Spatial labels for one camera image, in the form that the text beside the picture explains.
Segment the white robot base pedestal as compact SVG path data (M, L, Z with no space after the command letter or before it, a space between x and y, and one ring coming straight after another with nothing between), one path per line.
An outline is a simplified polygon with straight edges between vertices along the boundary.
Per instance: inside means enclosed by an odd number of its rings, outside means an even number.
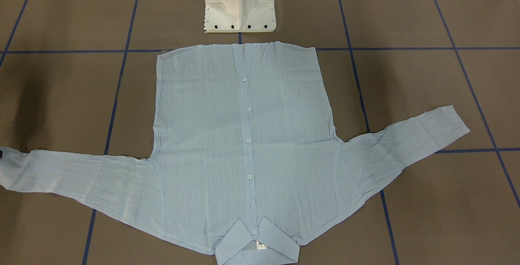
M205 0L206 33L264 33L277 28L275 0Z

